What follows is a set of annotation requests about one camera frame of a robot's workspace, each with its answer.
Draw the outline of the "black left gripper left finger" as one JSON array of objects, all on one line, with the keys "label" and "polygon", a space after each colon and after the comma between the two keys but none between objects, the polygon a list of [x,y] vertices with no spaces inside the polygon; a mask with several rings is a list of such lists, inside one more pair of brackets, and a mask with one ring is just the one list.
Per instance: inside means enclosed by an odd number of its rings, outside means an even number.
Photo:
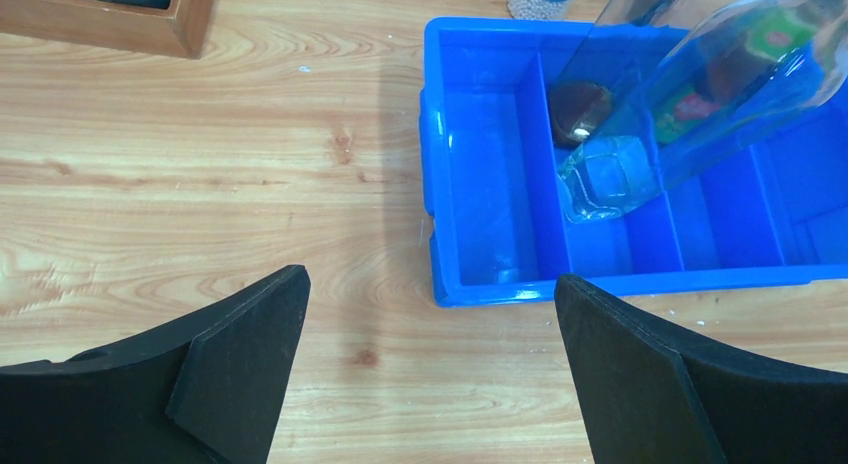
[{"label": "black left gripper left finger", "polygon": [[63,362],[1,370],[5,463],[264,463],[310,295],[286,266]]}]

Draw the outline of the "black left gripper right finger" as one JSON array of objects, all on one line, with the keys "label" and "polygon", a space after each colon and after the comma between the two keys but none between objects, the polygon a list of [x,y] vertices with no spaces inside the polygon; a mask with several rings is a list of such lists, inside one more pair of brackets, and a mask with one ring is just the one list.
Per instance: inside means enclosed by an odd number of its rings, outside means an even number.
[{"label": "black left gripper right finger", "polygon": [[559,327],[598,463],[843,463],[847,377],[714,340],[573,274]]}]

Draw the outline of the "blue plastic divided bin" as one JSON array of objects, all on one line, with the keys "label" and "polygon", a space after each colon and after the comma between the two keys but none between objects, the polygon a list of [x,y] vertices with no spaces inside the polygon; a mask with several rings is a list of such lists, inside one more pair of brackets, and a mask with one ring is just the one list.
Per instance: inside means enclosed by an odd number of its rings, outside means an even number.
[{"label": "blue plastic divided bin", "polygon": [[562,218],[547,88],[593,25],[440,17],[423,39],[423,200],[443,307],[552,298],[576,273],[618,295],[847,274],[847,94],[623,218]]}]

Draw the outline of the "clear glass oil bottle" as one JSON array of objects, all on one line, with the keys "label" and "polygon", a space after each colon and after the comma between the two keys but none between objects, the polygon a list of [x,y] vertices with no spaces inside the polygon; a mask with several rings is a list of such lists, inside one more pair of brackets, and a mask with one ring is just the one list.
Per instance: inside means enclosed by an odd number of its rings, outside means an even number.
[{"label": "clear glass oil bottle", "polygon": [[827,102],[847,0],[739,0],[702,20],[560,165],[567,220],[621,217]]}]

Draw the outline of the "glass bottle with brown sauce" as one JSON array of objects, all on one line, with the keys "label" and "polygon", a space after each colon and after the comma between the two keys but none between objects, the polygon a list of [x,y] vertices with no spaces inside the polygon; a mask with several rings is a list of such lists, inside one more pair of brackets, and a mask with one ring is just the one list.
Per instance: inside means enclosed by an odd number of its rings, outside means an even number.
[{"label": "glass bottle with brown sauce", "polygon": [[660,23],[676,0],[610,0],[547,91],[554,145],[573,149],[683,38]]}]

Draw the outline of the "white bead jar blue label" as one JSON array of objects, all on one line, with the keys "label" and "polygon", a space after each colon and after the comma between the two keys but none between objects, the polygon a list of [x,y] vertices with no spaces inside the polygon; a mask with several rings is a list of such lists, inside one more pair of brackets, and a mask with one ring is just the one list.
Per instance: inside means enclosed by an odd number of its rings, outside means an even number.
[{"label": "white bead jar blue label", "polygon": [[554,21],[565,17],[570,0],[507,0],[514,19]]}]

